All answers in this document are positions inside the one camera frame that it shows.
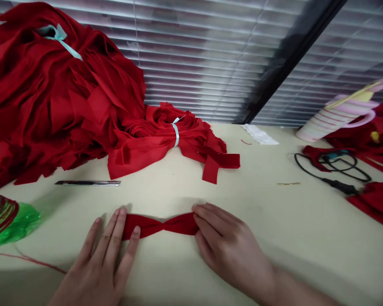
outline black cable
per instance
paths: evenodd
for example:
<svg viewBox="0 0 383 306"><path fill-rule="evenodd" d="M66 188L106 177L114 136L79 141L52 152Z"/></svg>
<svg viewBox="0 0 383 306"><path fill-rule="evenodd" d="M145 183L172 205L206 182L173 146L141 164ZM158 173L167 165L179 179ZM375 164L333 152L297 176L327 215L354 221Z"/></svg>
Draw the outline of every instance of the black cable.
<svg viewBox="0 0 383 306"><path fill-rule="evenodd" d="M298 161L298 157L297 156L302 156L302 157L305 157L306 159L308 159L309 161L311 161L311 159L306 156L306 155L303 155L303 154L300 154L300 153L295 153L294 154L294 159L297 163L297 165L299 166L299 168L301 168L304 172L308 173L309 175L317 178L317 179L320 179L321 181L329 184L330 186L342 191L343 193L347 194L347 195L358 195L359 192L356 190L356 188L353 186L353 185L348 185L348 184L344 184L342 182L339 182L337 180L330 180L328 178L322 178L320 176L316 176L315 174L313 173L310 173L308 170L306 170L304 167L302 167L302 165L299 163Z"/></svg>
<svg viewBox="0 0 383 306"><path fill-rule="evenodd" d="M336 152L334 151L334 152L330 152L330 153L339 153L339 154L342 154L342 153L343 153L343 150L336 151ZM370 181L372 180L372 178L370 177L370 175L367 174L366 172L364 172L363 170L359 169L358 167L356 167L356 165L357 165L357 158L356 158L354 155L349 154L349 153L347 153L347 156L349 156L349 157L351 157L351 158L353 159L353 164L351 164L351 163L349 163L348 161L346 161L346 160L344 160L344 159L341 159L341 158L336 159L336 160L334 160L334 161L331 161L330 158L329 158L329 155L328 155L328 154L323 154L323 153L321 153L321 154L319 155L319 159L322 159L323 161L319 161L319 162L320 162L321 164L327 164L327 165L329 165L329 166L332 168L332 169L329 169L329 171L331 171L331 172L340 172L340 173L342 173L342 174L344 174L344 175L346 175L346 176L348 176L348 177L351 177L351 178L356 179L356 180L358 180L358 181L362 181L363 183L368 183L368 182L370 182ZM343 163L349 165L350 167L349 167L349 168L346 168L346 169L338 169L338 168L336 168L334 165L332 165L333 163L338 162L338 161L341 161L341 162L343 162ZM365 176L365 178L363 178L363 179L362 179L362 178L358 178L358 177L356 177L356 176L350 175L350 174L348 174L348 173L345 172L345 171L348 171L348 170L351 170L351 169L355 169L355 170L359 171L359 173L363 174L363 175Z"/></svg>

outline finger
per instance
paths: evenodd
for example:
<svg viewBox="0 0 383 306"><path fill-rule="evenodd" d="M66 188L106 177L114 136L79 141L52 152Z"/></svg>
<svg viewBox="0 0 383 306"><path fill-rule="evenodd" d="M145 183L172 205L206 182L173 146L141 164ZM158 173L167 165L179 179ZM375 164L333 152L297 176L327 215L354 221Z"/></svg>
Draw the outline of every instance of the finger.
<svg viewBox="0 0 383 306"><path fill-rule="evenodd" d="M221 235L225 235L230 231L230 226L214 212L208 210L207 205L197 205L192 207L192 211L200 218L207 221Z"/></svg>
<svg viewBox="0 0 383 306"><path fill-rule="evenodd" d="M109 241L104 260L104 264L112 268L115 268L116 257L118 256L120 244L122 242L123 229L125 228L125 220L126 208L121 208L119 210L118 219L116 221L114 231L112 232L112 237Z"/></svg>
<svg viewBox="0 0 383 306"><path fill-rule="evenodd" d="M216 206L216 205L213 205L211 203L206 203L206 206L207 206L207 209L210 210L210 211L215 211L216 214L218 216L220 216L221 218L223 218L224 220L227 220L227 221L234 221L234 222L237 222L237 223L240 223L242 222L239 218L237 218L235 215L229 213L228 211Z"/></svg>
<svg viewBox="0 0 383 306"><path fill-rule="evenodd" d="M89 229L89 232L86 235L84 244L81 248L80 253L78 254L77 260L75 261L74 265L82 265L89 261L89 259L91 258L92 250L94 249L95 239L97 236L97 231L99 229L100 224L101 218L98 217Z"/></svg>
<svg viewBox="0 0 383 306"><path fill-rule="evenodd" d="M108 222L108 225L105 228L105 231L102 234L102 238L98 243L97 249L94 252L94 255L91 258L91 261L97 264L103 263L105 257L106 248L108 247L109 240L111 239L112 232L114 231L116 221L118 219L119 209L117 209L112 215L111 219Z"/></svg>
<svg viewBox="0 0 383 306"><path fill-rule="evenodd" d="M217 249L218 243L222 240L220 234L210 224L208 224L206 220L200 218L196 214L193 216L197 226L199 227L203 237L209 243L211 249Z"/></svg>
<svg viewBox="0 0 383 306"><path fill-rule="evenodd" d="M201 230L199 230L196 233L195 238L196 238L197 247L199 248L200 255L203 258L204 262L210 267L210 269L212 269L213 271L216 271L213 250L211 249L206 238L204 238Z"/></svg>
<svg viewBox="0 0 383 306"><path fill-rule="evenodd" d="M126 248L125 255L120 261L118 270L115 274L115 285L118 292L122 292L125 289L126 282L131 272L133 262L135 260L137 246L140 239L140 227L135 226L133 229L131 238L129 240L128 247Z"/></svg>

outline window blind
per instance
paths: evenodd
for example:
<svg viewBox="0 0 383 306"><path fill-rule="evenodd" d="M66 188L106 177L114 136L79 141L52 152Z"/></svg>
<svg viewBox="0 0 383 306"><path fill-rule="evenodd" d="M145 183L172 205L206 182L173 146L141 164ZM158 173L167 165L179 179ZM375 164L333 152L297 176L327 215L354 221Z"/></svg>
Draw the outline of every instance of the window blind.
<svg viewBox="0 0 383 306"><path fill-rule="evenodd" d="M348 0L252 123L300 127L336 95L381 78L383 0Z"/></svg>
<svg viewBox="0 0 383 306"><path fill-rule="evenodd" d="M23 0L0 0L0 14ZM47 0L143 69L145 103L238 122L308 0Z"/></svg>

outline red fabric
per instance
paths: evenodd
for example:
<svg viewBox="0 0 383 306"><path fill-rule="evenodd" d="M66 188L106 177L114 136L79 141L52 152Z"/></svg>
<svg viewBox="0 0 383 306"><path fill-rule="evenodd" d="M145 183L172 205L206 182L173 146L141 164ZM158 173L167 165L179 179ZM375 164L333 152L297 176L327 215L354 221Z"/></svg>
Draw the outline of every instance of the red fabric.
<svg viewBox="0 0 383 306"><path fill-rule="evenodd" d="M102 32L83 26L46 3L22 3L0 16L0 187L37 181L57 167L76 168L109 154L112 179L160 159L175 143L182 154L206 163L203 179L239 168L238 154L210 126L168 103L144 105L143 72ZM60 24L64 40L35 29Z"/></svg>
<svg viewBox="0 0 383 306"><path fill-rule="evenodd" d="M194 221L193 213L179 215L162 223L141 215L129 214L126 217L122 240L129 240L135 226L140 226L140 237L145 238L161 230L185 235L195 235L199 228Z"/></svg>
<svg viewBox="0 0 383 306"><path fill-rule="evenodd" d="M341 148L341 150L348 150L349 152L354 154L354 149L350 148ZM329 152L337 152L338 149L323 149L323 148L316 148L311 146L306 146L303 148L302 153L310 158L311 164L323 172L331 172L328 168L325 167L324 164L320 163L320 155L322 153L329 153Z"/></svg>
<svg viewBox="0 0 383 306"><path fill-rule="evenodd" d="M383 224L383 183L368 183L363 194L351 196L348 201Z"/></svg>
<svg viewBox="0 0 383 306"><path fill-rule="evenodd" d="M328 142L341 149L351 147L355 156L372 167L383 172L383 103L374 109L376 117L369 123L355 128L342 128L326 136ZM379 142L372 138L372 132L378 134Z"/></svg>

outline green plastic bottle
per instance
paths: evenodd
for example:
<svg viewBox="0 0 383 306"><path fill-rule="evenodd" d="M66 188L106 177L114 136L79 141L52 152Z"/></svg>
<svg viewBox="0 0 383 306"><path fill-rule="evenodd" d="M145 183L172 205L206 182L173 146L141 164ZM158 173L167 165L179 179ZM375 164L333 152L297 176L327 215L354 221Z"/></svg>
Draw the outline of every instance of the green plastic bottle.
<svg viewBox="0 0 383 306"><path fill-rule="evenodd" d="M7 198L0 195L0 202ZM40 225L40 213L30 204L18 203L19 211L11 224L0 233L0 246L31 234Z"/></svg>

